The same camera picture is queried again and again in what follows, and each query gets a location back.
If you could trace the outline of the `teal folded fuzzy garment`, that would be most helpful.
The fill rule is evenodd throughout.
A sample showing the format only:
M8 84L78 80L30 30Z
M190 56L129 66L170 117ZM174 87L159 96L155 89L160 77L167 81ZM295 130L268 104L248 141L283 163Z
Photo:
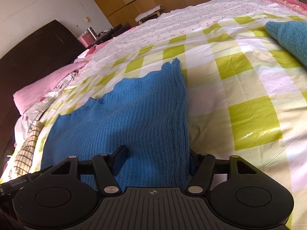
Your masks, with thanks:
M306 67L306 22L267 22L267 33Z

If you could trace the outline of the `dark wooden headboard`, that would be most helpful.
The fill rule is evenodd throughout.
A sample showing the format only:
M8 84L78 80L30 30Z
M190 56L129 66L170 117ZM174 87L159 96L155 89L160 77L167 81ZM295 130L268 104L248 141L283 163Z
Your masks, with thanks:
M13 147L15 123L20 114L13 94L72 63L85 47L59 21L42 26L1 58L1 167Z

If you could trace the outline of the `white floral quilt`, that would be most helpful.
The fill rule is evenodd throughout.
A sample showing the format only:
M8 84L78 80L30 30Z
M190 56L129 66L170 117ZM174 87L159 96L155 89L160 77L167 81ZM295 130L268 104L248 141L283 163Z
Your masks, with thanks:
M90 62L95 69L99 62L118 60L158 42L208 29L220 20L254 14L268 16L297 16L290 5L274 0L211 0L196 6L173 10L157 19L135 26L123 34L81 53L76 62Z

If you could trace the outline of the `small stool with cushion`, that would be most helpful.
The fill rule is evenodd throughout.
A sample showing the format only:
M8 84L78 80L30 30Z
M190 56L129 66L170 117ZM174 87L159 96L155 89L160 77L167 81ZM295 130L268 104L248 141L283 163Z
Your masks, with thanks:
M145 23L146 21L159 18L162 13L163 13L163 7L161 5L158 5L153 9L150 9L150 10L144 12L144 13L139 14L135 18L135 21L139 25L141 25L141 24Z

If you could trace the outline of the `green checked bed sheet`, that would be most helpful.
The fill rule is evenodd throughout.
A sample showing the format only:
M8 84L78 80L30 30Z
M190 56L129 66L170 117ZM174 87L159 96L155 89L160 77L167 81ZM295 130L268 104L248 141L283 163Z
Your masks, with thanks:
M189 136L195 152L236 154L292 193L291 229L306 229L306 69L265 30L304 16L252 13L131 53L124 36L87 57L87 65L42 117L31 171L38 171L58 115L101 97L123 78L138 78L174 58L187 81Z

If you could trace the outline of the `dark nightstand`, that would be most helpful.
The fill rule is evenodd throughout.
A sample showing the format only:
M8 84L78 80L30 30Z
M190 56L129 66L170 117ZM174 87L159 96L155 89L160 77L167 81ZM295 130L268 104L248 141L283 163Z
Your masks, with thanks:
M114 28L111 28L110 30L106 32L102 32L98 35L98 38L94 40L93 43L91 43L88 48L94 46L94 45L99 45L101 43L104 43L114 37L119 36L120 34L130 30L132 27L130 26L129 23L126 23L125 25L118 24Z

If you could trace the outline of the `grey heart-print pillow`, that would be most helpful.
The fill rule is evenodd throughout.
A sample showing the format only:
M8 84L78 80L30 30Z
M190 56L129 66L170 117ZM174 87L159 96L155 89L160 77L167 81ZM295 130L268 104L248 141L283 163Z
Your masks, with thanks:
M78 71L75 71L66 76L53 90L41 97L41 99L36 101L34 105L19 117L14 129L15 142L17 145L23 145L37 121L40 120L44 112L53 104L55 99L64 91L69 83L76 78L77 75Z

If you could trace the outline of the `pink storage box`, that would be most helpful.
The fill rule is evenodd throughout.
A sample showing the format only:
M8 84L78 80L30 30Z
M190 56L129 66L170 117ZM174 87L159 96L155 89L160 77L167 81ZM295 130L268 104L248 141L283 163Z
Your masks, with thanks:
M84 32L82 35L78 37L78 41L85 47L88 48L95 39L92 37L92 35L88 32Z

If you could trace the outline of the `beige brown checked knit garment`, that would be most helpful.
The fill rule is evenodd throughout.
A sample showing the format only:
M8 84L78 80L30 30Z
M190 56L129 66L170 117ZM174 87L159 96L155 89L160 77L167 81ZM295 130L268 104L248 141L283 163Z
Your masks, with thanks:
M17 153L11 172L13 178L21 177L29 173L32 166L36 143L43 127L44 124L38 121L29 133L28 139L24 142L23 146Z

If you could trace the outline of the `steel thermos bottle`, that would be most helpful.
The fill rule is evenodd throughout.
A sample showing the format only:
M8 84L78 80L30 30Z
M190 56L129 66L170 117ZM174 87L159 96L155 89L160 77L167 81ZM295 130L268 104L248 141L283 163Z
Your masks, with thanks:
M92 27L87 28L87 31L92 36L92 38L94 40L97 40L98 35L96 34L96 32L94 31L94 29Z

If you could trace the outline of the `pink pillow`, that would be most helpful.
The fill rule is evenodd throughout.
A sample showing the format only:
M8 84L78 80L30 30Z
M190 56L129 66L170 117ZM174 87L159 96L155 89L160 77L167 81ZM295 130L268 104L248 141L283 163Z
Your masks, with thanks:
M72 63L61 67L44 78L23 87L13 94L14 103L20 115L29 109L36 101L41 99L45 94L53 90L57 84L69 74L81 69L87 61Z

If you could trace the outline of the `blue striped knit sweater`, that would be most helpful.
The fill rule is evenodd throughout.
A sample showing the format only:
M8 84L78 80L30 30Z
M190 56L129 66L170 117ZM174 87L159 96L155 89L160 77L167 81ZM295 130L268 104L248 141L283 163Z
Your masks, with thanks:
M69 156L90 160L112 154L120 146L129 150L115 177L120 188L187 186L187 92L178 59L142 78L122 79L101 98L58 116L41 168Z

